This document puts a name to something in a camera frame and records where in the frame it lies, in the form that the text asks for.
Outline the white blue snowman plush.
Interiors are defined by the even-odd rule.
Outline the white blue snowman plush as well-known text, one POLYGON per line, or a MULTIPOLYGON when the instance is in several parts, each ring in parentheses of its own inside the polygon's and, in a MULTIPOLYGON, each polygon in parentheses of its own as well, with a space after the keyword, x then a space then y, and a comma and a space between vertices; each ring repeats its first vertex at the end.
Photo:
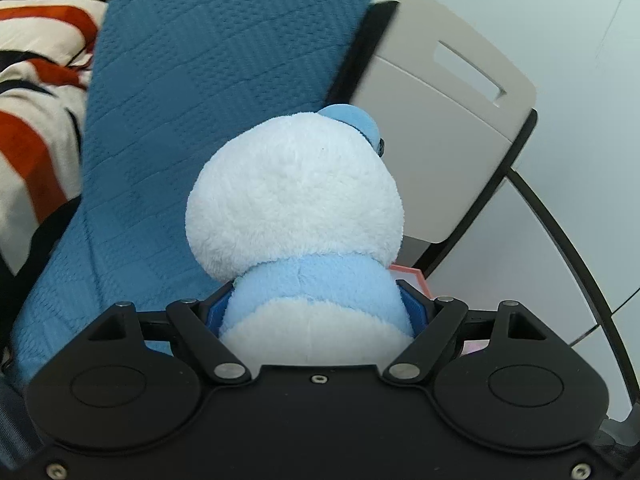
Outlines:
POLYGON ((195 260, 233 286, 218 336, 244 365, 386 367, 414 330, 390 265, 404 207, 375 121, 348 104, 228 141, 186 201, 195 260))

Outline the pink cardboard storage box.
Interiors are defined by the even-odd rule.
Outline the pink cardboard storage box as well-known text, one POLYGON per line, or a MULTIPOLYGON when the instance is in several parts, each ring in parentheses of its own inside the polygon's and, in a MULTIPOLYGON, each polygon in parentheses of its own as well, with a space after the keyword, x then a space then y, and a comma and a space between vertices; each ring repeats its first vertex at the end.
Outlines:
POLYGON ((390 266, 390 274, 396 282, 404 283, 400 286, 400 294, 406 304, 413 331, 416 334, 423 332, 434 316, 433 308, 428 305, 432 295, 424 276, 419 269, 398 264, 390 266))

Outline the white round table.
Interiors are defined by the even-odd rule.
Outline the white round table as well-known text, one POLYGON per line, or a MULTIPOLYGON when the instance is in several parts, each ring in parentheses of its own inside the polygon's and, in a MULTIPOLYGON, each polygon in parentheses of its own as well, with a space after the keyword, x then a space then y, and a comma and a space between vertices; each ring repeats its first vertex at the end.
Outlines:
POLYGON ((639 402, 639 296, 612 306, 539 197, 509 171, 458 240, 422 260, 435 296, 478 310, 518 300, 576 350, 608 386, 608 417, 639 402))

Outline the blue textured cushion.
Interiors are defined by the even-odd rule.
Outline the blue textured cushion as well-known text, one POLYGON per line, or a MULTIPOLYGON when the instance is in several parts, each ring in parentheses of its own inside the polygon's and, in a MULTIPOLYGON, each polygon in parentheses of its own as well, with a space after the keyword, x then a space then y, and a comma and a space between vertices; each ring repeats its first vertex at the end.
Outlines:
POLYGON ((243 131, 326 102, 371 0, 110 0, 96 40, 79 207, 11 333, 23 389, 106 308, 203 298, 184 235, 203 165, 243 131))

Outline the red black striped blanket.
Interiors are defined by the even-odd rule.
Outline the red black striped blanket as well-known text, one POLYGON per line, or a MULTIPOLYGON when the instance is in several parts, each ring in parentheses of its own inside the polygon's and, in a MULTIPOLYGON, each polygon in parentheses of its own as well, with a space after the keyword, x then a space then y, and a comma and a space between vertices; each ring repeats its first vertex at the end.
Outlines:
POLYGON ((81 192, 99 0, 2 0, 1 273, 13 278, 47 218, 81 192))

